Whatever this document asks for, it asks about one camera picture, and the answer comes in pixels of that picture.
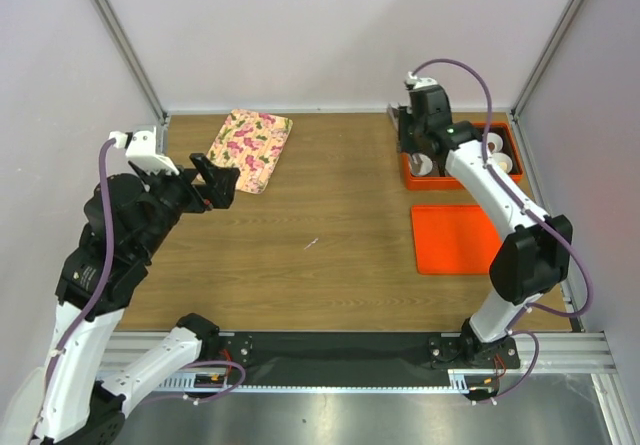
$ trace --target wooden tabletop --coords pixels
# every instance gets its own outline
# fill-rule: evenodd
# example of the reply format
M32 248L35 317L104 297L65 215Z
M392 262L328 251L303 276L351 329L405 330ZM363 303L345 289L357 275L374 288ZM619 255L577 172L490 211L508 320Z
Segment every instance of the wooden tabletop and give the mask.
M418 274L409 211L471 196L406 190L385 114L288 116L291 136L265 192L238 192L229 210L183 215L120 328L170 329L197 312L228 330L459 330L489 278ZM169 156L189 165L223 121L174 116ZM529 192L526 179L521 186ZM563 309L559 287L541 302ZM569 328L538 310L520 325Z

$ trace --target wall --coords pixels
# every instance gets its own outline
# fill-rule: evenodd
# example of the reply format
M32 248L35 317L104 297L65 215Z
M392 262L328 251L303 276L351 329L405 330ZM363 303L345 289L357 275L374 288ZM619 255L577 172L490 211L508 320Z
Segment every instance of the wall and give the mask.
M100 146L153 116L89 0L0 0L0 10L1 417L44 363ZM125 165L110 154L110 171Z
M605 331L638 422L639 13L640 0L587 0L522 116L543 193L595 280L586 326Z
M429 58L477 67L511 106L568 0L111 0L170 111L381 109ZM432 70L456 108L473 79Z

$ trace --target white mark on table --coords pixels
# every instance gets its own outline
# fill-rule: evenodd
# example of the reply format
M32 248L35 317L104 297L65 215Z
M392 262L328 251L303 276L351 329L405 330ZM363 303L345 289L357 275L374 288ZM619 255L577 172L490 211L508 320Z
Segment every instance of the white mark on table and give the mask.
M307 248L309 248L311 245L315 244L318 240L320 240L319 237L314 238L313 240L311 240L311 242L309 243L309 245L307 245L306 247L303 248L303 250L306 250Z

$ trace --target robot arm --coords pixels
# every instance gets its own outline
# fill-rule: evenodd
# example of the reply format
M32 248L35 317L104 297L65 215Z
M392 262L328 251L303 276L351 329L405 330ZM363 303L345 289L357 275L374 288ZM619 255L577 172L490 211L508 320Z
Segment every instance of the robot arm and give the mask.
M527 304L567 276L569 253L524 212L517 200L569 243L573 230L566 217L550 217L530 200L490 156L485 164L480 131L469 122L453 123L449 98L435 80L410 75L405 84L411 106L399 109L400 151L427 155L442 174L446 171L458 179L503 240L489 270L493 290L462 326L462 353L473 362L477 356L492 353ZM510 193L498 185L487 166Z
M107 231L99 186L84 207L88 223L78 248L64 263L56 289L54 353L47 364L51 373L35 427L38 443L110 443L101 440L115 437L124 419L158 384L185 365L215 358L220 350L218 327L191 314L178 322L163 343L126 370L96 382L109 337L170 230L183 213L228 208L240 174L237 169L212 165L202 154L190 156L194 169L176 166L160 152L155 127L128 134L113 132L110 138L116 148L126 149L136 175L109 177L114 242L111 271L95 305L68 335L69 327L92 300L105 266ZM192 184L197 175L204 184ZM63 334L68 335L66 342L56 351Z

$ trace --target floral cloth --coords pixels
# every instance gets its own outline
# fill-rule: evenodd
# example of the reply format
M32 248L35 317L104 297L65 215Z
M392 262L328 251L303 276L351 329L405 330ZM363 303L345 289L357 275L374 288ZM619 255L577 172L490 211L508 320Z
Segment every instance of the floral cloth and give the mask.
M233 110L209 149L209 160L219 167L240 169L236 190L262 193L292 125L289 118Z

